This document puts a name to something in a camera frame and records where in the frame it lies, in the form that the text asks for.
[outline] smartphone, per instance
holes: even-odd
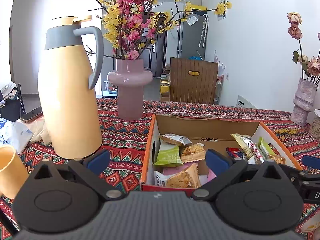
[[[29,113],[26,113],[25,115],[21,116],[20,120],[28,123],[37,119],[41,115],[42,115],[42,108],[41,106],[39,106],[36,109],[33,109],[32,111],[30,111]]]

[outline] patterned tablecloth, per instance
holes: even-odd
[[[118,118],[117,101],[112,99],[97,99],[102,132],[102,146],[111,153],[111,161],[100,178],[118,189],[128,192],[140,190],[142,163],[148,139],[152,114],[185,116],[190,118],[206,117],[230,121],[263,121],[281,139],[293,156],[300,161],[304,155],[320,157],[320,144],[308,133],[309,126],[299,127],[289,119],[290,113],[261,109],[245,109],[230,106],[213,106],[177,102],[145,101],[144,114],[140,120],[125,122]],[[290,134],[286,129],[297,128]],[[53,163],[64,163],[58,157],[52,145],[45,146],[42,142],[28,145],[20,155],[25,167],[32,172],[42,159],[51,159]],[[13,200],[0,198],[0,208],[14,221],[11,210]],[[304,222],[319,211],[318,205],[305,204],[299,225],[296,228],[301,233]],[[0,224],[0,240],[11,236]],[[305,239],[312,240],[313,234],[303,234]]]

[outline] yellow paper cup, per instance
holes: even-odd
[[[0,192],[8,198],[15,198],[28,178],[16,150],[11,145],[0,146]]]

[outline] pink vase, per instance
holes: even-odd
[[[299,126],[305,126],[309,112],[313,110],[316,96],[316,85],[300,78],[297,92],[294,95],[294,109],[290,120]]]
[[[128,121],[140,119],[143,86],[153,80],[152,72],[143,68],[143,59],[117,59],[117,70],[109,72],[107,79],[117,85],[119,117]]]

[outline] orange box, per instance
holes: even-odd
[[[170,188],[154,185],[154,171],[162,172],[162,167],[153,165],[160,148],[159,135],[166,133],[188,137],[194,144],[201,142],[204,144],[205,150],[214,149],[225,156],[228,156],[226,147],[240,148],[230,134],[250,135],[256,143],[262,136],[268,144],[272,143],[279,154],[286,159],[288,166],[302,170],[289,150],[262,122],[232,122],[220,119],[192,119],[170,115],[153,115],[140,180],[142,191],[185,191],[187,195],[191,195],[195,190],[193,188]],[[203,141],[203,138],[218,139],[218,141]],[[198,171],[199,174],[208,174],[209,169],[205,165],[205,161],[199,162]]]

